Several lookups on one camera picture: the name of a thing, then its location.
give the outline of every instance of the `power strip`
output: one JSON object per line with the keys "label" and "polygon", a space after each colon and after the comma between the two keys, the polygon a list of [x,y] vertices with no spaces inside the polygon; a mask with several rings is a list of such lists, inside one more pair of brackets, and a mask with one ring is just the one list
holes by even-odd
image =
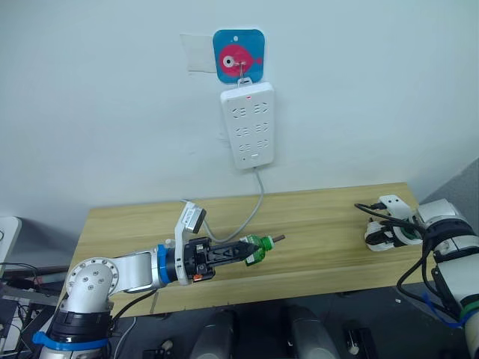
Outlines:
{"label": "power strip", "polygon": [[234,163],[245,169],[274,159],[274,90],[269,82],[243,85],[221,94]]}

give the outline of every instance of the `blue ring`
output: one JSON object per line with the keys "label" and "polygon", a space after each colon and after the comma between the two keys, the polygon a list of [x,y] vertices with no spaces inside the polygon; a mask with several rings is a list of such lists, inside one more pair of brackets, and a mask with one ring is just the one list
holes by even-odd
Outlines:
{"label": "blue ring", "polygon": [[47,337],[47,335],[38,331],[33,336],[33,343],[44,345],[47,348],[54,350],[62,350],[65,352],[77,352],[78,350],[99,349],[108,344],[108,339],[94,340],[93,342],[84,343],[60,343],[55,342]]}
{"label": "blue ring", "polygon": [[166,270],[166,254],[168,249],[164,245],[158,245],[158,262],[159,262],[159,277],[164,284],[171,283],[168,277],[168,271]]}

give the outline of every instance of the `fish sticker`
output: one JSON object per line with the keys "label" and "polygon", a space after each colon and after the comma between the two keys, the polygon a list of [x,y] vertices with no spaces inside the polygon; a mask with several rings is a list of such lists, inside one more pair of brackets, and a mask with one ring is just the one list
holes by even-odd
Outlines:
{"label": "fish sticker", "polygon": [[253,30],[219,30],[213,36],[216,73],[225,84],[237,83],[242,75],[252,82],[263,77],[264,35]]}
{"label": "fish sticker", "polygon": [[253,64],[262,63],[262,58],[253,58],[247,49],[235,43],[223,48],[219,54],[219,64],[223,72],[231,77],[239,77],[241,71],[247,73]]}

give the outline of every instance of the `robotic arm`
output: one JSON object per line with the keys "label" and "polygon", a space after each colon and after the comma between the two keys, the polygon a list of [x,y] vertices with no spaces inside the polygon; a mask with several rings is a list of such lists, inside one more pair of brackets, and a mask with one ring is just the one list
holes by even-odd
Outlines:
{"label": "robotic arm", "polygon": [[190,233],[198,233],[205,215],[204,209],[187,202],[174,228],[174,241],[118,258],[80,262],[69,274],[66,298],[48,331],[34,335],[34,343],[41,346],[40,359],[101,358],[112,324],[111,295],[148,290],[153,294],[176,280],[189,285],[211,279],[216,266],[245,260],[258,249],[247,242],[211,246],[207,237],[186,242]]}
{"label": "robotic arm", "polygon": [[[441,298],[442,309],[464,327],[471,358],[478,359],[479,237],[467,220],[447,200],[420,205],[415,212],[395,195],[382,196],[371,206],[357,203],[356,207],[386,220],[370,219],[364,239],[372,251],[421,244],[422,258],[410,272],[433,252],[435,294]],[[389,215],[374,212],[376,209],[386,209]]]}

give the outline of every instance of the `wire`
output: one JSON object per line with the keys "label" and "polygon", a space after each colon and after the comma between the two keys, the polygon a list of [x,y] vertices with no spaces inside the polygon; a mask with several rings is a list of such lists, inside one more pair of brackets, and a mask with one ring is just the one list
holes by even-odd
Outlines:
{"label": "wire", "polygon": [[366,212],[370,215],[374,215],[376,217],[380,217],[380,218],[384,218],[384,219],[387,219],[387,221],[381,221],[380,224],[383,224],[383,225],[392,225],[392,226],[395,226],[395,227],[402,227],[402,228],[414,228],[415,230],[417,230],[421,236],[423,236],[423,246],[422,246],[422,256],[421,258],[410,268],[406,271],[406,273],[404,273],[400,278],[399,280],[397,281],[397,284],[396,284],[396,287],[397,287],[397,290],[399,292],[401,292],[402,294],[404,294],[405,296],[407,297],[410,297],[411,299],[415,299],[416,301],[420,301],[421,303],[424,303],[426,305],[430,305],[431,307],[434,307],[435,309],[443,312],[444,314],[450,316],[451,318],[455,319],[455,320],[458,320],[457,316],[455,314],[453,314],[451,311],[449,311],[448,309],[444,308],[443,306],[437,304],[437,303],[432,303],[430,302],[430,304],[428,304],[422,297],[418,296],[418,295],[415,295],[411,292],[408,292],[407,290],[405,290],[403,288],[403,283],[404,281],[416,270],[418,269],[419,267],[421,267],[421,273],[422,273],[422,277],[423,277],[423,282],[424,284],[426,285],[426,287],[432,292],[434,293],[435,295],[437,295],[438,297],[441,298],[441,295],[437,292],[437,290],[435,290],[434,288],[432,288],[432,286],[429,284],[428,280],[427,280],[427,276],[426,276],[426,270],[427,270],[427,256],[429,255],[429,252],[431,251],[432,249],[432,245],[431,244],[426,244],[425,243],[425,240],[424,240],[424,235],[426,234],[426,230],[419,226],[418,224],[414,224],[414,223],[411,223],[411,222],[408,222],[408,221],[404,221],[402,219],[399,219],[399,218],[395,218],[395,217],[391,217],[390,215],[383,215],[382,213],[378,213],[378,212],[374,212],[373,210],[371,210],[371,207],[366,205],[366,204],[362,204],[362,203],[355,203],[354,205],[357,209],[360,209],[361,211],[363,212]]}
{"label": "wire", "polygon": [[112,342],[108,341],[108,345],[106,346],[106,359],[110,359],[112,356]]}
{"label": "wire", "polygon": [[366,212],[370,215],[375,215],[376,217],[388,219],[389,222],[387,222],[387,223],[388,224],[393,224],[396,227],[414,228],[415,230],[417,230],[422,235],[424,235],[426,233],[426,230],[423,227],[421,227],[421,226],[419,226],[415,223],[411,223],[411,222],[408,222],[408,221],[404,221],[403,219],[391,217],[390,215],[383,215],[382,213],[374,212],[373,210],[370,209],[370,206],[368,206],[367,204],[354,203],[354,207],[356,207],[357,209],[360,209],[361,211]]}
{"label": "wire", "polygon": [[[15,325],[13,323],[10,323],[8,324],[9,326],[11,327],[14,327],[18,330],[18,333],[19,333],[19,341],[23,344],[23,336],[22,336],[22,329],[18,326],[18,325]],[[29,350],[27,351],[23,351],[22,348],[20,348],[20,350],[18,351],[15,351],[13,353],[9,353],[9,354],[6,354],[6,355],[0,355],[0,358],[3,358],[3,357],[7,357],[7,356],[10,356],[10,355],[15,355],[15,358],[18,358],[20,356],[20,354],[23,354],[23,353],[26,353],[26,352],[30,352]]]}
{"label": "wire", "polygon": [[117,344],[117,347],[115,348],[115,353],[113,354],[113,359],[117,359],[117,353],[118,353],[118,349],[120,348],[121,346],[121,342],[124,341],[124,339],[126,338],[126,336],[128,335],[128,333],[130,331],[132,331],[133,327],[136,325],[136,317],[133,318],[133,323],[130,325],[130,327],[125,331],[125,333],[121,336],[120,340],[118,341],[118,344]]}
{"label": "wire", "polygon": [[21,311],[21,308],[19,304],[16,305],[16,313],[18,314],[18,317],[20,319],[20,321],[22,322],[22,325],[25,325],[25,320],[23,319],[23,314],[22,314],[22,311]]}
{"label": "wire", "polygon": [[446,321],[444,318],[442,318],[436,312],[436,309],[434,308],[433,304],[431,303],[431,300],[430,300],[430,298],[429,298],[429,296],[427,295],[426,292],[423,294],[422,298],[426,302],[427,306],[431,309],[431,311],[436,315],[437,319],[439,319],[442,322],[442,324],[447,325],[449,328],[461,328],[461,327],[463,327],[464,324],[467,323],[468,320],[470,320],[470,318],[472,318],[473,316],[475,316],[478,313],[477,310],[472,310],[472,311],[468,312],[466,315],[464,315],[464,317],[461,318],[461,320],[458,321],[457,323],[451,323],[451,322]]}
{"label": "wire", "polygon": [[130,309],[133,305],[139,303],[140,301],[148,298],[148,297],[151,297],[153,294],[156,293],[158,289],[155,289],[155,290],[152,290],[151,292],[148,292],[147,294],[145,295],[142,295],[141,297],[138,297],[137,299],[131,301],[130,303],[128,303],[127,305],[125,305],[123,308],[121,308],[121,310],[117,313],[116,316],[113,317],[112,319],[112,322],[110,323],[110,331],[113,330],[113,328],[115,327],[117,321],[119,320],[119,318],[128,310]]}
{"label": "wire", "polygon": [[[420,301],[421,303],[424,303],[427,305],[426,301],[420,297],[419,295],[416,295],[416,294],[413,294],[411,292],[408,292],[407,290],[405,290],[403,288],[403,283],[404,281],[408,278],[408,276],[410,276],[417,268],[419,268],[419,266],[421,266],[421,264],[423,263],[423,261],[426,260],[427,256],[429,255],[429,252],[431,250],[431,245],[425,245],[423,246],[423,254],[421,256],[421,258],[419,258],[419,260],[410,268],[406,271],[406,273],[404,273],[400,278],[399,280],[397,281],[397,284],[396,284],[396,288],[399,292],[403,293],[405,296],[407,297],[410,297],[411,299],[415,299],[416,301]],[[447,310],[446,308],[442,307],[441,305],[437,304],[437,303],[431,303],[431,305],[436,308],[437,310],[443,312],[444,314],[450,316],[452,319],[454,320],[458,320],[457,316],[452,313],[451,311]]]}
{"label": "wire", "polygon": [[427,257],[426,259],[421,263],[421,275],[422,275],[422,281],[424,282],[425,286],[433,293],[436,297],[440,297],[441,295],[439,292],[433,288],[433,286],[430,285],[429,280],[427,279]]}
{"label": "wire", "polygon": [[257,182],[258,184],[260,185],[260,197],[257,199],[257,203],[256,203],[256,206],[254,206],[253,208],[253,212],[251,212],[251,214],[249,215],[249,217],[247,217],[247,219],[243,222],[243,224],[241,224],[241,226],[239,226],[234,232],[232,232],[232,234],[230,234],[229,236],[227,236],[226,238],[223,238],[223,239],[217,239],[216,236],[213,234],[213,232],[211,231],[211,228],[207,222],[207,220],[205,219],[203,221],[203,224],[204,224],[204,229],[206,230],[208,236],[211,238],[211,240],[213,242],[216,242],[216,243],[226,243],[227,241],[231,240],[232,238],[236,237],[238,235],[238,233],[240,233],[242,230],[245,229],[245,227],[248,225],[248,223],[251,221],[251,219],[253,219],[253,217],[256,215],[257,211],[259,210],[261,204],[263,203],[263,198],[264,198],[264,186],[263,186],[263,181],[261,180],[261,177],[260,177],[260,174],[258,173],[257,171],[257,168],[256,167],[253,167],[253,173],[254,175],[256,176],[256,179],[257,179]]}
{"label": "wire", "polygon": [[37,282],[39,292],[43,292],[43,287],[40,285],[40,281],[38,280],[39,270],[37,267],[27,263],[12,263],[12,262],[0,262],[0,266],[19,266],[19,267],[31,269],[31,272],[33,273],[34,283]]}
{"label": "wire", "polygon": [[[25,354],[25,353],[29,353],[29,352],[30,352],[29,350],[24,350],[23,352],[20,352],[20,354]],[[10,357],[11,355],[16,355],[16,352],[14,352],[14,353],[2,354],[2,355],[0,355],[0,358]]]}

